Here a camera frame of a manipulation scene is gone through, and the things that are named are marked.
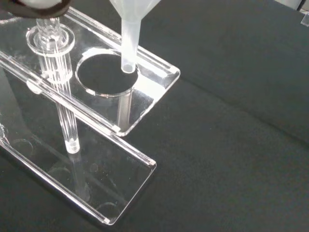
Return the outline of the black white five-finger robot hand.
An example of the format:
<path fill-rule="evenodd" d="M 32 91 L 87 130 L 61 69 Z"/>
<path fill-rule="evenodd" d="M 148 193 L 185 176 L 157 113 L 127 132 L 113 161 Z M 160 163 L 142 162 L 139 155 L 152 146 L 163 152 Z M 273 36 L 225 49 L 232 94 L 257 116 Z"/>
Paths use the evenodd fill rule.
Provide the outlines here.
<path fill-rule="evenodd" d="M 1 0 L 0 9 L 17 17 L 49 19 L 64 15 L 71 0 Z"/>

